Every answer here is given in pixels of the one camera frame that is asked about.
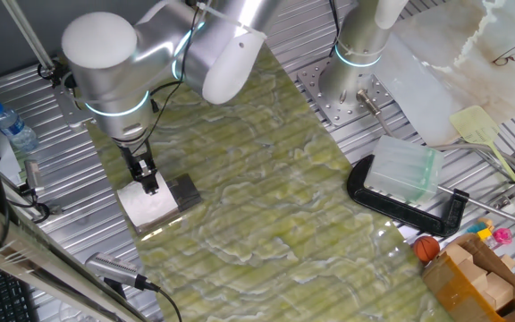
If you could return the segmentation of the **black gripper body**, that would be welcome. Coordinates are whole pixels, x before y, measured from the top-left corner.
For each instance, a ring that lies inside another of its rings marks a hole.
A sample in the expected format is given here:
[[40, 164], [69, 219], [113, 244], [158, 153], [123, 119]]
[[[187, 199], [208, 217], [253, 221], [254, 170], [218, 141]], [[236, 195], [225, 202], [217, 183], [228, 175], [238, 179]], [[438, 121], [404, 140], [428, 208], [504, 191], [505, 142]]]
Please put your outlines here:
[[120, 146], [119, 149], [132, 173], [153, 173], [156, 170], [152, 150], [147, 140], [129, 147]]

